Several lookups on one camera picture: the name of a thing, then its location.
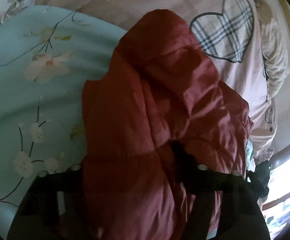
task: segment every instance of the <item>teal blanket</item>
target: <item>teal blanket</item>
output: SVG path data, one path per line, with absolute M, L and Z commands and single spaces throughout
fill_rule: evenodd
M 125 31 L 65 9 L 32 6 L 0 26 L 0 235 L 35 176 L 86 154 L 81 93 L 101 79 Z

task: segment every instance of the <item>shiny red fabric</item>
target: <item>shiny red fabric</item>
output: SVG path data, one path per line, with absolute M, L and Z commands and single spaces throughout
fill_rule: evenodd
M 245 173 L 248 103 L 219 81 L 186 22 L 147 13 L 120 40 L 108 73 L 82 95 L 83 187 L 101 239 L 179 239 L 194 196 L 176 182 L 169 140 L 214 171 Z M 215 194 L 210 230 L 217 227 Z

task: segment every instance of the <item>bed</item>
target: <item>bed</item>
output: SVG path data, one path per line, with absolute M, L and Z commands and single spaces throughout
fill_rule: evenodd
M 31 1 L 15 2 L 14 8 L 19 8 L 13 12 L 16 17 L 10 15 L 0 25 L 3 238 L 7 238 L 18 205 L 37 173 L 64 171 L 85 156 L 80 112 L 84 82 L 102 78 L 119 39 L 148 11 L 167 8 L 185 19 L 221 80 L 248 102 L 254 122 L 250 137 L 254 157 L 259 159 L 272 142 L 276 109 L 268 98 L 253 0 L 35 1 L 42 6 L 24 11 L 22 7 Z

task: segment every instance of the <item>flower center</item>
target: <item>flower center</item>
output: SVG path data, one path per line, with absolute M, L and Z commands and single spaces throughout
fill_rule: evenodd
M 49 66 L 53 66 L 53 61 L 52 60 L 49 60 L 46 62 L 46 67 L 49 67 Z

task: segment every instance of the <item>plaid heart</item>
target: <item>plaid heart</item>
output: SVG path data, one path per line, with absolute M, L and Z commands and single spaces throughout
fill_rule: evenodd
M 200 14 L 189 28 L 207 55 L 233 63 L 242 62 L 253 35 L 252 7 L 248 0 L 223 0 L 221 14 Z

